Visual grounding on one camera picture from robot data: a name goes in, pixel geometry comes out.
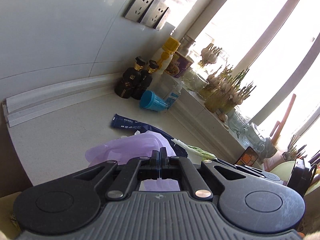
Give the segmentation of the utensil holder with chopsticks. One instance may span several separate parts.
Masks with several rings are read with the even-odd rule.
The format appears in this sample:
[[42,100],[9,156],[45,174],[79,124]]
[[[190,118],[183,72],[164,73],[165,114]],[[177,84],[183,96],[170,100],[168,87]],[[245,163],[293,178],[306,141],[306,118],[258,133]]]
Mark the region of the utensil holder with chopsticks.
[[281,154],[284,161],[306,159],[310,161],[319,154],[319,139],[314,136],[302,136],[294,134],[284,153]]

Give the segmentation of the green onion stalk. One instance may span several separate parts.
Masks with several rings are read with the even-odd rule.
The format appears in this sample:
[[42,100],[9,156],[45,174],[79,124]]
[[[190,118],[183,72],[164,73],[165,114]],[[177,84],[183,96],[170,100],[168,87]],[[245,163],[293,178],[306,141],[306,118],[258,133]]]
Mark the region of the green onion stalk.
[[175,145],[181,146],[187,153],[192,153],[202,158],[202,160],[217,160],[217,157],[199,147],[187,145],[184,142],[174,138],[171,140]]

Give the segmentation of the dark blue plastic wrapper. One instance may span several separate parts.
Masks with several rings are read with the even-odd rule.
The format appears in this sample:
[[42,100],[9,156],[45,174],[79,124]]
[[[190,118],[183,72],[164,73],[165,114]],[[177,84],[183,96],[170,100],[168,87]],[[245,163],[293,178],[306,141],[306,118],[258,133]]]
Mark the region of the dark blue plastic wrapper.
[[139,131],[140,133],[144,133],[146,131],[159,133],[165,139],[167,139],[169,145],[171,146],[171,148],[174,150],[175,154],[178,157],[186,157],[186,158],[188,157],[186,150],[182,148],[180,145],[172,141],[173,137],[171,135],[150,124],[146,124],[144,122],[140,122],[137,120],[133,120],[133,119],[115,114],[111,121],[111,127],[118,128],[118,129],[135,130],[135,131]]

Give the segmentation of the clear glass jar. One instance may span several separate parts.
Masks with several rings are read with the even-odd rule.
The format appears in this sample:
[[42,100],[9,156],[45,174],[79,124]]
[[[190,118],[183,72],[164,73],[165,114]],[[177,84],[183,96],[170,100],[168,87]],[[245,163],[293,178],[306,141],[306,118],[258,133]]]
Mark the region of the clear glass jar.
[[249,123],[245,116],[242,116],[236,108],[229,113],[228,125],[236,133],[236,137],[247,148],[250,146],[257,153],[265,149],[266,139],[260,134],[254,123]]

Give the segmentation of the blue plastic cup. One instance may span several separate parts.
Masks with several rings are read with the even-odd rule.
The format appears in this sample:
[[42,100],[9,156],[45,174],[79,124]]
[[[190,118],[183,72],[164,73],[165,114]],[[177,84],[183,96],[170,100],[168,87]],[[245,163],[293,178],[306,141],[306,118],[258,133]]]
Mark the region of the blue plastic cup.
[[167,109],[167,104],[163,99],[157,96],[153,91],[146,90],[139,102],[139,106],[143,109],[161,112]]

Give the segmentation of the clear sanitizer bottle blue label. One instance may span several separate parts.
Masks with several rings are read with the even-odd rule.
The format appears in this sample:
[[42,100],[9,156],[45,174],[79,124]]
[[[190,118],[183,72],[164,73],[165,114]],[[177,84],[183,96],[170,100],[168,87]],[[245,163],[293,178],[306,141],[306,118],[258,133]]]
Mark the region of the clear sanitizer bottle blue label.
[[169,109],[178,99],[181,94],[182,84],[177,83],[172,90],[164,97],[164,102],[166,103],[166,109]]

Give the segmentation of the left black gold-capped bottle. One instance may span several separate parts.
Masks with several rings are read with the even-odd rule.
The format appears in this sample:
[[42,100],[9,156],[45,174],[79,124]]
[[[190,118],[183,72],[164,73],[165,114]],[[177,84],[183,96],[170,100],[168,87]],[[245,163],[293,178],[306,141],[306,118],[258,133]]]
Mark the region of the left black gold-capped bottle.
[[139,83],[141,77],[141,69],[146,65],[146,61],[139,57],[135,58],[133,67],[127,68],[122,75],[121,80],[116,84],[114,92],[121,98],[128,99],[131,96],[132,90]]

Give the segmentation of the black gold-capped bottle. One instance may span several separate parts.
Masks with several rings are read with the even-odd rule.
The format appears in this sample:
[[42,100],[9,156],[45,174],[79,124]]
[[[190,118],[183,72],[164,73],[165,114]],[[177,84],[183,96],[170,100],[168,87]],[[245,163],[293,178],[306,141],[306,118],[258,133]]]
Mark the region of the black gold-capped bottle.
[[132,90],[139,83],[141,77],[141,69],[146,65],[146,61],[139,57],[135,58],[133,67],[127,68],[122,75],[121,80],[116,84],[114,92],[121,98],[128,99],[131,96]]
[[144,92],[147,90],[152,82],[152,74],[159,68],[158,64],[154,60],[149,61],[149,65],[146,70],[141,71],[141,76],[138,85],[133,88],[131,97],[140,100]]

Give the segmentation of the right black gold-capped bottle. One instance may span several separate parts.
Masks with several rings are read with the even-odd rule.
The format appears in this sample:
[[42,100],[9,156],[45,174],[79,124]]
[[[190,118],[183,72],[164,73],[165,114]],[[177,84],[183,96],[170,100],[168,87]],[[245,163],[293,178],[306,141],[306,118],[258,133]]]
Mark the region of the right black gold-capped bottle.
[[133,88],[131,97],[140,100],[144,92],[147,90],[152,82],[152,74],[159,68],[158,64],[154,60],[149,61],[149,65],[146,70],[141,71],[141,76],[138,85]]

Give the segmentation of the purple food canister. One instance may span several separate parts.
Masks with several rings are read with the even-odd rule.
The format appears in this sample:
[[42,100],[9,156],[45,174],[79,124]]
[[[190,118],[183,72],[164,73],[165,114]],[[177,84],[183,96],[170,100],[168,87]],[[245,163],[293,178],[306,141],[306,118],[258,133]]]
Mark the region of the purple food canister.
[[165,69],[165,72],[172,77],[181,77],[194,61],[189,56],[183,56],[180,52],[176,51],[170,61],[169,65]]

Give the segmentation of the white bottle yellow pump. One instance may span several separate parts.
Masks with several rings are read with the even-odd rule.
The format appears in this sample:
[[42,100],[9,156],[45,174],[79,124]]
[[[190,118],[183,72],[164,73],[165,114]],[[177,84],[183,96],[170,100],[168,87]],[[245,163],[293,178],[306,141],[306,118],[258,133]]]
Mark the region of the white bottle yellow pump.
[[152,60],[157,63],[159,68],[153,74],[153,80],[160,77],[171,62],[174,53],[180,46],[180,42],[173,37],[169,37],[166,42],[155,52]]

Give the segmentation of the metal lidded jar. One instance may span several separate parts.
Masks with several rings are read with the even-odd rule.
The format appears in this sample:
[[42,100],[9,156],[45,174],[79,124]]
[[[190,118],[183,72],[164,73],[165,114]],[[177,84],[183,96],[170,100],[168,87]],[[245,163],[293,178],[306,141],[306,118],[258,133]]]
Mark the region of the metal lidded jar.
[[180,46],[178,48],[178,52],[183,55],[183,56],[187,56],[189,54],[189,49],[191,48],[191,46],[193,46],[195,44],[195,40],[193,38],[191,38],[188,35],[184,35],[182,37],[182,39],[180,40]]

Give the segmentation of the right wall power socket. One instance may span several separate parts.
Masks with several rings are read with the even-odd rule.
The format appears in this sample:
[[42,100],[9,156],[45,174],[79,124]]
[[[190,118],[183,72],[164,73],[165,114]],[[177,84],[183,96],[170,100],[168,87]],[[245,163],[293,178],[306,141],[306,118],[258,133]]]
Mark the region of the right wall power socket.
[[161,30],[167,21],[169,12],[170,8],[161,0],[153,0],[146,13],[142,17],[140,23],[147,27]]

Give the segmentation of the wall power socket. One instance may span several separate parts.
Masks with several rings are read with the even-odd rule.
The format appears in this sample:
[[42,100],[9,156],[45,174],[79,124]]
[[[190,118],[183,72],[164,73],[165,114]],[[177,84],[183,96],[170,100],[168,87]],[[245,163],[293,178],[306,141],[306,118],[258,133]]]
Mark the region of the wall power socket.
[[154,0],[131,0],[124,12],[124,17],[133,22],[140,22]]
[[167,21],[169,12],[170,8],[161,0],[153,0],[146,13],[142,17],[140,23],[147,27],[161,30]]

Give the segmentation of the left wall power socket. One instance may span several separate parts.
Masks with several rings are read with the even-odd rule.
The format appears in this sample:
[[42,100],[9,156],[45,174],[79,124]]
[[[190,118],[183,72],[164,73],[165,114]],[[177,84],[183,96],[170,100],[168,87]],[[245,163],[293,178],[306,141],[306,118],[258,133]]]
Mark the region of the left wall power socket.
[[124,17],[133,22],[140,22],[154,0],[131,0],[124,12]]

